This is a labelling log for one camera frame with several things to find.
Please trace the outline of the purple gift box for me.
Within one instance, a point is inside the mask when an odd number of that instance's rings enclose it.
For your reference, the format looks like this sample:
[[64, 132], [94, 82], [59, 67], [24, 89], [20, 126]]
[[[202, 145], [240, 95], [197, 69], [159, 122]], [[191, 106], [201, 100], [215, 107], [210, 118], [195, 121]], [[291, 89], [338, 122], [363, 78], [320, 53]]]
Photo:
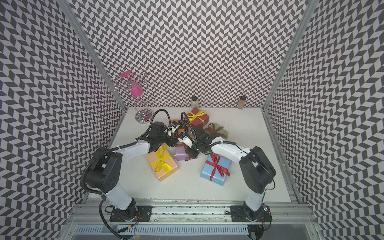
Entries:
[[187, 145], [184, 143], [178, 142], [175, 146], [175, 160], [177, 161], [189, 161], [191, 157], [186, 152]]

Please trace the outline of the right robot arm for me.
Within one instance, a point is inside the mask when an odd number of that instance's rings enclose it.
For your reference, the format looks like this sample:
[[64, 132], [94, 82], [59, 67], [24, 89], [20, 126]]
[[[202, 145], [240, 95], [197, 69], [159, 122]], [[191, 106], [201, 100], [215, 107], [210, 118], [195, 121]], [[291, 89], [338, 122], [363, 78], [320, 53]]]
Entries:
[[198, 125], [191, 129], [192, 138], [186, 135], [192, 145], [186, 152], [191, 157], [199, 153], [208, 156], [204, 163], [201, 176], [218, 185], [223, 185], [231, 175], [230, 166], [237, 163], [240, 166], [243, 179], [249, 189], [246, 200], [233, 217], [234, 222], [271, 222], [270, 208], [264, 199], [268, 186], [274, 183], [276, 170], [270, 160], [259, 147], [252, 149], [238, 146], [235, 142], [225, 140], [218, 134], [209, 135]]

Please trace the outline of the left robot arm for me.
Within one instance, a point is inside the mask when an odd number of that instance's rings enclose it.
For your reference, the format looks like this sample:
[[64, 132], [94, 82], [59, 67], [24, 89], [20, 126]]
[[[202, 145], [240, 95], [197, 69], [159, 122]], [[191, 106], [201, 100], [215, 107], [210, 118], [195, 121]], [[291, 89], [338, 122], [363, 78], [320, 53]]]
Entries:
[[139, 218], [136, 201], [122, 188], [119, 179], [123, 157], [136, 158], [154, 153], [162, 144], [170, 147], [177, 142], [180, 124], [169, 121], [153, 122], [134, 142], [112, 149], [99, 148], [83, 172], [81, 186], [89, 193], [98, 194], [112, 204], [112, 222], [131, 222]]

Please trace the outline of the yellow ribbon on peach box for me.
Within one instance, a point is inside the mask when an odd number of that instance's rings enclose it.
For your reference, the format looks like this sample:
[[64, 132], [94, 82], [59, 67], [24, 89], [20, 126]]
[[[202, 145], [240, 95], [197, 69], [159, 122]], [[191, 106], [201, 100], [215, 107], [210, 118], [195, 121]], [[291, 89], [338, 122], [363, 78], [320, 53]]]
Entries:
[[167, 154], [167, 147], [167, 145], [159, 147], [159, 149], [156, 151], [156, 156], [158, 159], [155, 162], [151, 163], [151, 167], [155, 167], [155, 173], [160, 173], [162, 170], [164, 170], [165, 174], [169, 177], [171, 175], [170, 172], [173, 167], [165, 162], [166, 159], [171, 157], [169, 153]]

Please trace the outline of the orange gift box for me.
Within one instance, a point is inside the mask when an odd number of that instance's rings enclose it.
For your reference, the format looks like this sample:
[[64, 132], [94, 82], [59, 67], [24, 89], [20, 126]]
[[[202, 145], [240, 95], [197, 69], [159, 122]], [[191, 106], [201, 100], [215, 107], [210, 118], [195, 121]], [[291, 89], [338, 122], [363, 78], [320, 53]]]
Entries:
[[178, 132], [177, 133], [173, 133], [172, 132], [173, 135], [177, 135], [178, 136], [180, 133], [186, 132], [184, 128], [188, 129], [188, 123], [187, 123], [186, 120], [181, 120], [181, 125], [180, 125], [180, 128], [178, 129]]

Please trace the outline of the brown ribbon on green box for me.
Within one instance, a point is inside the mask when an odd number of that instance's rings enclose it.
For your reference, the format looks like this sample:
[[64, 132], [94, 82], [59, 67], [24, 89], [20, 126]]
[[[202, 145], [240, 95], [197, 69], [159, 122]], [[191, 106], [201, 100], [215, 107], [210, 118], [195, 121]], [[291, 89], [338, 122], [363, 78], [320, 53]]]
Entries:
[[216, 128], [215, 123], [210, 123], [210, 124], [208, 124], [208, 127], [205, 128], [204, 130], [210, 135], [216, 134], [216, 135], [218, 135], [218, 136], [220, 136], [226, 140], [228, 137], [225, 134], [220, 133], [220, 131], [223, 129], [224, 129], [224, 127], [222, 127], [222, 126], [219, 126], [218, 128]]

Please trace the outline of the green gift box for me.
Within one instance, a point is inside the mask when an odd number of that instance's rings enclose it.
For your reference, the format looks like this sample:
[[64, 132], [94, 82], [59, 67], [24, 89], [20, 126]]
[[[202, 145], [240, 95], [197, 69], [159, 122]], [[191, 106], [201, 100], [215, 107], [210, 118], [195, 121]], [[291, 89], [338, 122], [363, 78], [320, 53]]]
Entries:
[[228, 135], [229, 135], [229, 133], [228, 133], [228, 131], [227, 130], [225, 130], [225, 128], [223, 129], [223, 130], [221, 130], [220, 131], [220, 133], [223, 133], [223, 134], [225, 134], [227, 137], [228, 137]]

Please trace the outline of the peach gift box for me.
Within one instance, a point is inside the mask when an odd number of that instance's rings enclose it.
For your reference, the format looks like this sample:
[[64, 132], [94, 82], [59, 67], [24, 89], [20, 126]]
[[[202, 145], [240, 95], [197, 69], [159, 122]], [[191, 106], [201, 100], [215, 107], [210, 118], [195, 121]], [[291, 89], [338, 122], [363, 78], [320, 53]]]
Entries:
[[147, 154], [146, 159], [160, 182], [179, 170], [177, 163], [168, 151], [167, 145], [160, 146], [157, 151]]

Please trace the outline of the white spice shaker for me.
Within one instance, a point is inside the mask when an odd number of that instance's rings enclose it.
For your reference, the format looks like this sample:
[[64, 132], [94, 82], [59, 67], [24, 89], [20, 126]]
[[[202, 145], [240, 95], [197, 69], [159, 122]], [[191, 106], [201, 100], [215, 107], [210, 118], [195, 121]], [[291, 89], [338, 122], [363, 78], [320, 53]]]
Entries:
[[192, 96], [191, 98], [191, 108], [198, 109], [199, 108], [199, 99], [197, 96]]

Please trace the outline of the brown spice shaker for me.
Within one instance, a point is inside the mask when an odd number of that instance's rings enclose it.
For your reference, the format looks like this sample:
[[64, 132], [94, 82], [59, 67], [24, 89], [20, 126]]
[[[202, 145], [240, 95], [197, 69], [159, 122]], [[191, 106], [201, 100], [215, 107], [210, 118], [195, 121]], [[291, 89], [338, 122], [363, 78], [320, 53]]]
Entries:
[[238, 109], [242, 110], [245, 107], [245, 103], [246, 103], [246, 97], [241, 96], [238, 102]]

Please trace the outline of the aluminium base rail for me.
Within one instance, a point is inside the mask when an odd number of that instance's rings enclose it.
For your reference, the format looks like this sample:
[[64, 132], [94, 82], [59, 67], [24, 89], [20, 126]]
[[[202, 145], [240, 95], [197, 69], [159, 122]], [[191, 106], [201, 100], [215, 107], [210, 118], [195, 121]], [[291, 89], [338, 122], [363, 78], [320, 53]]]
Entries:
[[[100, 198], [77, 204], [67, 224], [101, 224], [99, 214]], [[192, 200], [146, 200], [136, 199], [139, 206], [152, 206], [150, 224], [231, 224], [232, 218], [226, 212], [230, 206], [241, 206], [239, 201], [192, 201]], [[318, 221], [308, 204], [266, 202], [272, 213], [273, 224], [317, 224]]]

